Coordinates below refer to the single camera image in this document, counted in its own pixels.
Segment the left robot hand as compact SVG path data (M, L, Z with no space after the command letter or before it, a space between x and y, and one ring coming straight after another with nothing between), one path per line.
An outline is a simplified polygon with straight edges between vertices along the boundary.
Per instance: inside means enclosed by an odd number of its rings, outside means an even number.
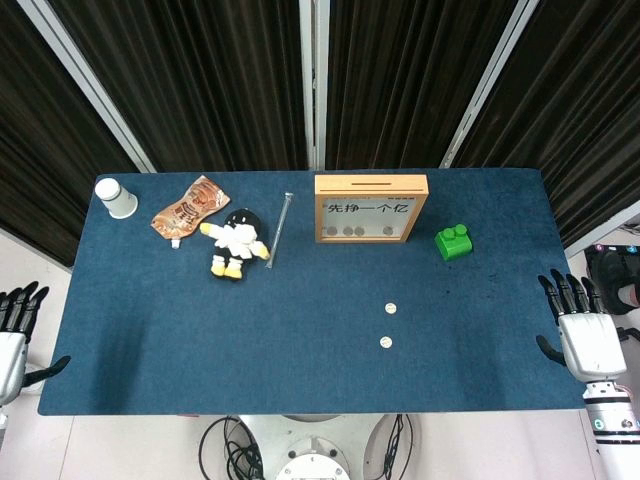
M38 312L49 288L32 281L1 293L1 406L13 402L25 388L62 372L71 361L65 355L52 365L27 371L27 354Z

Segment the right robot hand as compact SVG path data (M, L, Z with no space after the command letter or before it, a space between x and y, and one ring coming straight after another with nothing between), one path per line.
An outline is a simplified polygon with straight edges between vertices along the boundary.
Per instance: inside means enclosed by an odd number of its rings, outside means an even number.
M552 347L543 335L536 337L542 354L565 367L583 384L613 385L627 371L618 331L606 311L596 285L588 278L576 278L553 269L540 275L541 285L561 341Z

